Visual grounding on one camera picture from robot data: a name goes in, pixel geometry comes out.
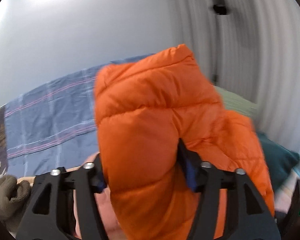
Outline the orange puffer jacket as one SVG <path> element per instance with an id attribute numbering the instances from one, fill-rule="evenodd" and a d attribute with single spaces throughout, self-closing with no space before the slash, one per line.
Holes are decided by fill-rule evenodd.
<path id="1" fill-rule="evenodd" d="M 128 239 L 185 239 L 199 196 L 177 146 L 218 169 L 244 169 L 274 212 L 274 192 L 252 121 L 225 109 L 186 45 L 97 75 L 95 119 L 111 204 Z"/>

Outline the olive brown fleece garment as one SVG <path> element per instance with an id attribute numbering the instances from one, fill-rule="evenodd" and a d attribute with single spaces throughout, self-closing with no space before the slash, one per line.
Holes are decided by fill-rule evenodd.
<path id="1" fill-rule="evenodd" d="M 6 224 L 19 224 L 31 195 L 28 181 L 5 175 L 0 178 L 0 220 Z"/>

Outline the cream pink fleece blanket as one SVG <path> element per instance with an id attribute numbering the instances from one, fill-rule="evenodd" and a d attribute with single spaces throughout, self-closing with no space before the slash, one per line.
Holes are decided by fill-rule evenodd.
<path id="1" fill-rule="evenodd" d="M 73 167 L 69 168 L 66 171 L 75 171 L 79 168 Z M 21 177 L 17 179 L 17 183 L 21 181 L 28 181 L 30 186 L 33 186 L 35 177 Z M 295 190 L 296 182 L 300 179 L 300 172 L 297 168 L 293 168 L 290 172 L 288 178 L 285 182 L 281 185 L 281 187 L 275 192 L 275 210 L 287 213 L 288 209 L 290 208 L 292 202 L 292 196 Z M 107 204 L 110 204 L 110 193 L 105 193 L 107 195 Z"/>

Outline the dark green folded sweatshirt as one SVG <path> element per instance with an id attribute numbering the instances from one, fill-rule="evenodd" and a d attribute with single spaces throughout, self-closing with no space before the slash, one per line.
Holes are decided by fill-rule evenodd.
<path id="1" fill-rule="evenodd" d="M 276 192 L 288 179 L 292 169 L 300 163 L 300 154 L 271 141 L 265 133 L 257 132 L 268 166 L 271 185 Z"/>

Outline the pink folded quilted garment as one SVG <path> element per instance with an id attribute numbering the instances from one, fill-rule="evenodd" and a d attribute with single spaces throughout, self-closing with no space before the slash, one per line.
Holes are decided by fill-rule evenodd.
<path id="1" fill-rule="evenodd" d="M 85 163 L 93 162 L 96 156 L 100 152 L 92 154 L 85 161 Z M 108 235 L 109 239 L 127 239 L 125 233 L 122 231 L 121 226 L 117 220 L 115 212 L 113 210 L 111 201 L 110 201 L 110 189 L 107 187 L 101 194 L 96 193 L 95 195 L 96 204 L 98 206 L 98 210 L 102 219 L 102 223 L 104 224 L 104 228 Z M 76 191 L 74 191 L 74 216 L 76 220 L 75 226 L 75 235 L 77 238 L 82 239 L 81 231 L 79 227 L 79 218 L 77 213 L 77 202 L 76 202 Z"/>

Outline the blue plaid duvet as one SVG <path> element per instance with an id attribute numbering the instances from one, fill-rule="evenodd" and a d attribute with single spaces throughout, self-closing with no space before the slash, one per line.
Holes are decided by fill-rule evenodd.
<path id="1" fill-rule="evenodd" d="M 19 95 L 5 106 L 8 174 L 17 178 L 79 166 L 98 151 L 93 88 L 103 64 Z"/>

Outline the light green pillow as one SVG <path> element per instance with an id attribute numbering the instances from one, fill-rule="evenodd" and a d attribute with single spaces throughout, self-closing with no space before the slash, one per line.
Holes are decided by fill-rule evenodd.
<path id="1" fill-rule="evenodd" d="M 251 119 L 255 118 L 257 113 L 257 104 L 221 87 L 215 86 L 215 89 L 222 97 L 223 105 L 226 109 L 236 111 L 237 113 L 245 115 Z"/>

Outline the grey window curtain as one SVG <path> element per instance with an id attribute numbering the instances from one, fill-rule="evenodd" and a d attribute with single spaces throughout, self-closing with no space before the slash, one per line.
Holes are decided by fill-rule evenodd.
<path id="1" fill-rule="evenodd" d="M 178 43 L 212 79 L 216 24 L 212 0 L 168 0 Z M 218 86 L 257 104 L 255 125 L 300 151 L 300 6 L 296 0 L 225 0 Z"/>

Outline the black tripod stand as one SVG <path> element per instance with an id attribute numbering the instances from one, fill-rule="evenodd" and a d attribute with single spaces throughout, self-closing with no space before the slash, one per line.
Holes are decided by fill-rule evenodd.
<path id="1" fill-rule="evenodd" d="M 215 14 L 215 24 L 216 24 L 216 58 L 215 66 L 213 69 L 212 81 L 216 86 L 219 81 L 219 70 L 221 66 L 222 59 L 222 42 L 221 42 L 221 16 L 226 16 L 229 13 L 227 4 L 225 0 L 212 0 L 212 10 Z"/>

